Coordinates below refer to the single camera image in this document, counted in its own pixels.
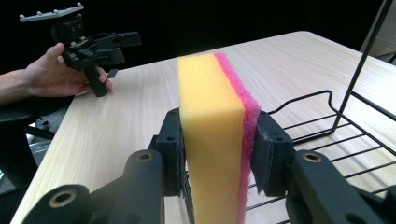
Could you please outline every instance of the yellow and pink sponge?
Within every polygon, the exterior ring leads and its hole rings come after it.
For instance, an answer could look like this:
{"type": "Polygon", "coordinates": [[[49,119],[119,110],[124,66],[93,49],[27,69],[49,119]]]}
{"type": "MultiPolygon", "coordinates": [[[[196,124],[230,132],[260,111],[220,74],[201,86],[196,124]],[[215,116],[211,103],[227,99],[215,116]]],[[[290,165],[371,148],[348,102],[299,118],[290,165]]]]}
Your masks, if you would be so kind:
{"type": "Polygon", "coordinates": [[[177,59],[195,223],[244,223],[260,107],[223,53],[177,59]]]}

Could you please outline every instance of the wire rack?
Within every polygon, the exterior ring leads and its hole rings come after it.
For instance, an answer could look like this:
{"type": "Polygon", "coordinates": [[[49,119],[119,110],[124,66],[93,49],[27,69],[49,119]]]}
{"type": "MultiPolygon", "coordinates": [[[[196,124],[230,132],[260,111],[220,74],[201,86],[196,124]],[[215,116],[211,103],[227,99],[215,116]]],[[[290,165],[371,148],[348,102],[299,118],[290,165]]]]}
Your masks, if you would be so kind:
{"type": "MultiPolygon", "coordinates": [[[[295,105],[302,108],[309,106],[312,102],[314,104],[324,103],[324,109],[321,109],[321,111],[325,111],[325,114],[320,112],[319,117],[311,120],[280,125],[293,139],[296,150],[310,149],[322,153],[331,160],[332,164],[351,185],[358,185],[358,187],[378,196],[384,196],[388,187],[396,185],[396,151],[384,144],[378,135],[372,134],[370,126],[367,128],[365,125],[358,124],[352,119],[354,115],[346,116],[345,112],[348,101],[359,101],[367,106],[365,110],[374,111],[379,117],[385,119],[388,125],[390,123],[394,124],[396,129],[396,116],[394,114],[353,91],[391,3],[392,0],[383,1],[367,47],[361,55],[339,109],[332,105],[332,92],[326,90],[291,99],[278,109],[268,112],[276,121],[281,121],[282,118],[284,119],[287,116],[298,116],[299,110],[295,109],[295,105]]],[[[188,178],[185,180],[183,195],[192,224],[194,223],[193,207],[188,178]]],[[[286,197],[269,198],[258,195],[255,183],[250,184],[248,195],[247,223],[250,223],[250,216],[257,220],[257,214],[265,217],[265,223],[290,223],[285,208],[284,200],[286,197]]]]}

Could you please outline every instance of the table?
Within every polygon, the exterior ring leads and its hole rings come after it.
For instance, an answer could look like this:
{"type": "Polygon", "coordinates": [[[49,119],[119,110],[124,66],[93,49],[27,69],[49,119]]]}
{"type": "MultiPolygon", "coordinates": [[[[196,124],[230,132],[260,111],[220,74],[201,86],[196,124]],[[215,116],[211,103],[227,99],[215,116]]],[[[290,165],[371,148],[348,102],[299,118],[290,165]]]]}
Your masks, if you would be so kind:
{"type": "MultiPolygon", "coordinates": [[[[233,69],[264,111],[274,110],[289,99],[322,90],[333,92],[332,103],[338,108],[361,56],[358,51],[308,32],[278,35],[208,52],[227,55],[233,69]]],[[[396,93],[394,74],[396,68],[393,65],[369,57],[356,89],[379,105],[386,105],[395,114],[396,104],[391,97],[396,93]]],[[[151,137],[159,132],[166,112],[178,107],[177,59],[120,70],[113,83],[114,91],[105,97],[96,98],[90,92],[74,99],[12,223],[21,223],[35,203],[51,189],[65,184],[81,184],[94,191],[120,177],[129,155],[146,149],[151,137]]],[[[320,116],[326,110],[326,104],[321,102],[323,99],[296,105],[288,113],[275,115],[275,119],[287,126],[320,116]]],[[[348,108],[351,110],[346,113],[362,115],[363,123],[372,128],[364,117],[371,115],[366,114],[359,103],[351,100],[348,108]]],[[[381,122],[379,132],[386,132],[380,135],[395,148],[396,127],[392,127],[391,122],[372,117],[369,121],[381,122]]],[[[320,141],[330,141],[335,136],[349,133],[336,132],[320,141]]],[[[307,143],[301,147],[315,145],[307,143]]],[[[351,153],[349,149],[345,147],[341,151],[351,153]]],[[[334,157],[337,153],[326,155],[334,157]]],[[[394,159],[389,155],[367,159],[368,162],[375,160],[394,159]]],[[[336,167],[341,173],[349,174],[357,169],[355,165],[362,166],[361,162],[352,164],[349,161],[346,164],[339,162],[336,167]]],[[[370,174],[368,179],[359,177],[351,182],[375,189],[395,184],[396,178],[391,176],[396,176],[394,165],[381,174],[370,174]]],[[[250,189],[249,194],[248,205],[268,200],[257,196],[255,189],[250,189]]],[[[166,223],[188,223],[182,199],[165,198],[165,219],[166,223]]],[[[247,211],[247,223],[257,220],[274,223],[285,219],[281,201],[265,209],[247,211]]]]}

